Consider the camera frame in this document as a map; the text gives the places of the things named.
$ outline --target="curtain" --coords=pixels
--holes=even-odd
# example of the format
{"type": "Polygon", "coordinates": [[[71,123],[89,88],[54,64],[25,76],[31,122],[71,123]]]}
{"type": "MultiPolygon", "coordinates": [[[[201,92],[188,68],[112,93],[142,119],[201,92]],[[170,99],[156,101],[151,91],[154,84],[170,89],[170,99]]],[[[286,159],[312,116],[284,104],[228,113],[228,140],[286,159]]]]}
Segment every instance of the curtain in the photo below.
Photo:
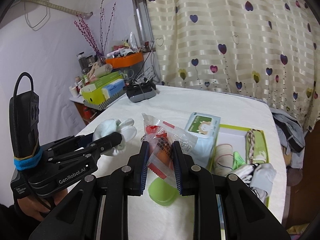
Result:
{"type": "Polygon", "coordinates": [[[163,85],[259,98],[313,129],[320,28],[304,0],[148,0],[148,12],[163,85]]]}

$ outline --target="white cup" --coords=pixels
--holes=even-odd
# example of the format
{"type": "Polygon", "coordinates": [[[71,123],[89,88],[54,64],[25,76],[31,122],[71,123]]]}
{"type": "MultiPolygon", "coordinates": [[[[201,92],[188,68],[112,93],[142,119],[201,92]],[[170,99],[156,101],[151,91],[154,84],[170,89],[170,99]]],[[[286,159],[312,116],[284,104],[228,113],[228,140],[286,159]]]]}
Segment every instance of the white cup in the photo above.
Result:
{"type": "Polygon", "coordinates": [[[78,97],[78,92],[77,92],[76,87],[70,88],[70,93],[74,98],[78,97]]]}

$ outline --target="plastic wrapper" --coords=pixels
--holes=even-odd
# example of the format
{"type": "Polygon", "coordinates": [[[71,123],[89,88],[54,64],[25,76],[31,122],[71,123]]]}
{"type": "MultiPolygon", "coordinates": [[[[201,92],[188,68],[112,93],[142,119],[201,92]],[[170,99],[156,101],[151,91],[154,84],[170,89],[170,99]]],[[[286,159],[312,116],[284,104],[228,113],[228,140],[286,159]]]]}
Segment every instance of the plastic wrapper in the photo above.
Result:
{"type": "Polygon", "coordinates": [[[134,52],[138,51],[138,45],[137,45],[136,37],[134,36],[134,34],[132,32],[130,33],[128,43],[129,43],[131,49],[134,52]]]}
{"type": "Polygon", "coordinates": [[[189,153],[196,145],[197,137],[180,127],[151,115],[142,114],[142,116],[145,135],[141,138],[141,141],[148,141],[150,145],[150,157],[147,166],[169,185],[177,187],[171,144],[178,141],[182,152],[189,153]]]}

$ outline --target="wet wipes package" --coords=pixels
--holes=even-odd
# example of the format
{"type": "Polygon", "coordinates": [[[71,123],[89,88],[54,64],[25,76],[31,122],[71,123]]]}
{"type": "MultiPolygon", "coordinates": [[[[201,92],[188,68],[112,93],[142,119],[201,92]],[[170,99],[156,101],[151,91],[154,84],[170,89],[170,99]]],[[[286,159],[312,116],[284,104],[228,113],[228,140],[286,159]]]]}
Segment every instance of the wet wipes package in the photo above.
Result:
{"type": "Polygon", "coordinates": [[[185,130],[198,137],[195,147],[189,153],[195,164],[208,168],[217,140],[220,117],[192,113],[185,130]]]}

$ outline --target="green lid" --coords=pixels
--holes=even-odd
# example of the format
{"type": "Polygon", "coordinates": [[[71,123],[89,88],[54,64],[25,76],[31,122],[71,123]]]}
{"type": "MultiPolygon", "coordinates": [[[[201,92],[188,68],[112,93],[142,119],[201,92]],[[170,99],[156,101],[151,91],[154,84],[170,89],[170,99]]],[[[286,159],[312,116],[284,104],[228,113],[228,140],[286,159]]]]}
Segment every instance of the green lid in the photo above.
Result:
{"type": "Polygon", "coordinates": [[[176,188],[171,187],[161,178],[156,178],[149,186],[148,189],[150,198],[162,206],[171,205],[179,192],[176,188]]]}

